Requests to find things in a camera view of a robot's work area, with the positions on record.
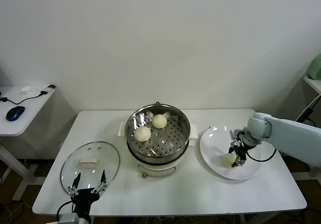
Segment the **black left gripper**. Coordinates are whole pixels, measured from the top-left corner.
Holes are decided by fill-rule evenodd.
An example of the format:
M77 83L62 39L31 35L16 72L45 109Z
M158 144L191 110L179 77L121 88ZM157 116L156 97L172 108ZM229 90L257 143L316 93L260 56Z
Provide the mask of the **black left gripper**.
M68 187L69 194L71 196L71 201L74 203L74 211L78 216L89 215L91 205L98 201L100 196L106 191L108 184L106 181L105 170L103 170L100 183L93 189L80 189L78 190L78 185L81 179L81 173L78 173L77 177L73 180L72 185Z

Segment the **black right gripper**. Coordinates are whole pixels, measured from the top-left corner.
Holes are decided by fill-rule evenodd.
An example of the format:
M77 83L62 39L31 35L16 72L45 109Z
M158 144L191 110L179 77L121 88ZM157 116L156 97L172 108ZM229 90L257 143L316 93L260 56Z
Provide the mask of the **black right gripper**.
M246 159L246 152L247 147L243 144L242 140L240 138L234 140L229 147L228 153L232 154L234 153L238 157L235 159L235 161L232 163L231 167L238 167L243 166Z

